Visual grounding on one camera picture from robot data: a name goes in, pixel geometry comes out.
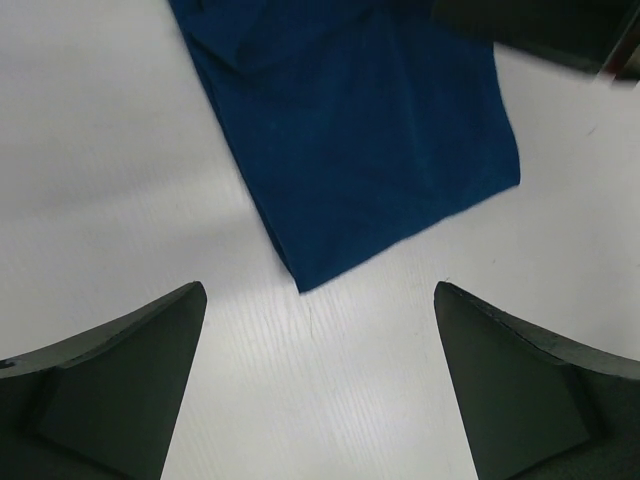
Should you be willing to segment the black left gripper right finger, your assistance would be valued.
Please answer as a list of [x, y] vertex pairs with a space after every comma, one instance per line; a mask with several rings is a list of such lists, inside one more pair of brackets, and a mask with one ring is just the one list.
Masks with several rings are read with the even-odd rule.
[[481, 479], [636, 479], [639, 363], [440, 282], [434, 308]]

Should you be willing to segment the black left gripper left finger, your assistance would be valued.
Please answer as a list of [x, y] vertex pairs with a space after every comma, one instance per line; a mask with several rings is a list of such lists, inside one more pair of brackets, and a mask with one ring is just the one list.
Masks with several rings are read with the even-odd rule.
[[204, 286], [188, 283], [2, 360], [2, 478], [160, 478], [206, 304]]

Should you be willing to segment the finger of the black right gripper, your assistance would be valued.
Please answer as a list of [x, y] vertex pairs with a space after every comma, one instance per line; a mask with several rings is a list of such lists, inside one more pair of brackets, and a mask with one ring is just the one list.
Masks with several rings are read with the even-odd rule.
[[639, 3], [633, 0], [446, 0], [431, 17], [586, 74], [639, 73]]

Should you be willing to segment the blue t shirt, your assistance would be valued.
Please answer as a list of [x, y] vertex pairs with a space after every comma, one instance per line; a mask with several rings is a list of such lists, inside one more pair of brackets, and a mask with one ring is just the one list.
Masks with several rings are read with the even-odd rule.
[[300, 292], [520, 181], [491, 46], [427, 1], [174, 1]]

